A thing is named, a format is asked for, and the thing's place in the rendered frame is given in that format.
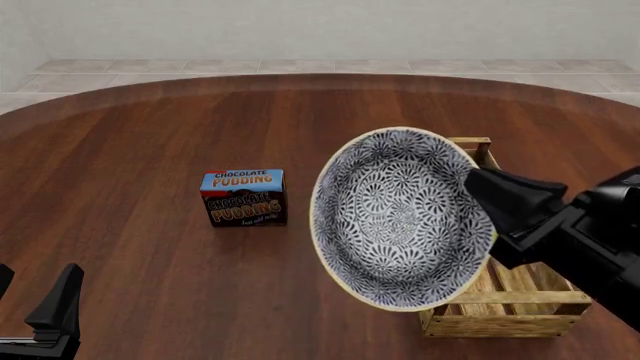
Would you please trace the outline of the chocolate pudding box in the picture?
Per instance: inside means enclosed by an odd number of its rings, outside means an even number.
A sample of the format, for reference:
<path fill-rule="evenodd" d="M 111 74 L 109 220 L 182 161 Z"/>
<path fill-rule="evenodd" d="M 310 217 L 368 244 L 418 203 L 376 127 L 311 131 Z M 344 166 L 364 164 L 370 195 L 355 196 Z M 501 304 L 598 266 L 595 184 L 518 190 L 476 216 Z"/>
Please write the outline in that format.
<path fill-rule="evenodd" d="M 288 221 L 283 170 L 209 171 L 200 195 L 213 227 L 284 226 Z"/>

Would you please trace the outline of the patterned black and white bowl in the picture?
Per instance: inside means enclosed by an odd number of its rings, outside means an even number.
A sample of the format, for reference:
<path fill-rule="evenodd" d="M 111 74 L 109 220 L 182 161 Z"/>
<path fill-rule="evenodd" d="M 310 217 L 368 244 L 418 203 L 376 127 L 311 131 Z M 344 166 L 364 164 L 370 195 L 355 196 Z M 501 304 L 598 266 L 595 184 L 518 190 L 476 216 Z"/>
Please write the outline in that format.
<path fill-rule="evenodd" d="M 342 146 L 310 198 L 314 250 L 346 293 L 374 308 L 418 312 L 470 287 L 497 238 L 464 186 L 476 162 L 420 128 L 380 128 Z"/>

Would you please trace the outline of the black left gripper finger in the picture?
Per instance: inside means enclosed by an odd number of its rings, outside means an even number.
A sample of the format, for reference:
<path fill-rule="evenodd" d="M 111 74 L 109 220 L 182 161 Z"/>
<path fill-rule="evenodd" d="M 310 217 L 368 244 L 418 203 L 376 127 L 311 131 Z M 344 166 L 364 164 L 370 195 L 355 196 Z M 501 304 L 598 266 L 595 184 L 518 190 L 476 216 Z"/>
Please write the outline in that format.
<path fill-rule="evenodd" d="M 0 300 L 5 295 L 13 281 L 15 272 L 4 263 L 0 263 Z"/>
<path fill-rule="evenodd" d="M 34 340 L 57 340 L 69 335 L 78 340 L 79 300 L 84 270 L 69 263 L 59 275 L 52 289 L 24 322 L 33 329 Z"/>

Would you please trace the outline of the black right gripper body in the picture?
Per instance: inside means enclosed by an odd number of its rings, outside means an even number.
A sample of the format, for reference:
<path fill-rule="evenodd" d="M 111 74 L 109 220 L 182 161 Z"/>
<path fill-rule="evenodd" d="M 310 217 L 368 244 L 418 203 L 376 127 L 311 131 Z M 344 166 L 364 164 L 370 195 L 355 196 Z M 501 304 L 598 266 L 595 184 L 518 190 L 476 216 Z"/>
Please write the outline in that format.
<path fill-rule="evenodd" d="M 542 262 L 564 277 L 640 278 L 640 194 L 581 194 L 542 224 L 499 236 L 491 255 L 509 269 Z"/>

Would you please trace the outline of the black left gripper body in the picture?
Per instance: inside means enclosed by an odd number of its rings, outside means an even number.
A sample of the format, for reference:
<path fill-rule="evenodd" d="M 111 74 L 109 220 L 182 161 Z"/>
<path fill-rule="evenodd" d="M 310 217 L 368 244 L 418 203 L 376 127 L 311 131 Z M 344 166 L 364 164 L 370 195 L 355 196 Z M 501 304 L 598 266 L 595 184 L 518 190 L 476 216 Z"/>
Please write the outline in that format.
<path fill-rule="evenodd" d="M 57 331 L 32 337 L 0 337 L 0 360 L 74 360 L 80 341 Z"/>

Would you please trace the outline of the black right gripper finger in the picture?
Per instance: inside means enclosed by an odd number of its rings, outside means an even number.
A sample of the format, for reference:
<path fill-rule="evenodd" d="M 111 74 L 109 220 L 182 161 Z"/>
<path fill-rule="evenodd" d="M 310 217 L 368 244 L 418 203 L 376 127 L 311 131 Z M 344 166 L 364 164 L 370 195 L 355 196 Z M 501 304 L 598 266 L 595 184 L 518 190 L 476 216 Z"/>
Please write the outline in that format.
<path fill-rule="evenodd" d="M 499 234 L 528 230 L 564 208 L 568 186 L 481 167 L 470 170 L 466 191 L 480 204 Z"/>

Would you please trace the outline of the wooden slat tray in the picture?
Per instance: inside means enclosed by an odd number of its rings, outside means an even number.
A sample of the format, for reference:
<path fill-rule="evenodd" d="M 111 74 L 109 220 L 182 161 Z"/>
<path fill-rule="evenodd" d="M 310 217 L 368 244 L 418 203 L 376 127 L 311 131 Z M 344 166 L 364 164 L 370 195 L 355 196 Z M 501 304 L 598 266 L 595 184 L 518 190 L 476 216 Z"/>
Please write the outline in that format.
<path fill-rule="evenodd" d="M 427 338 L 555 338 L 591 305 L 543 263 L 507 269 L 490 259 L 465 293 L 419 317 Z"/>

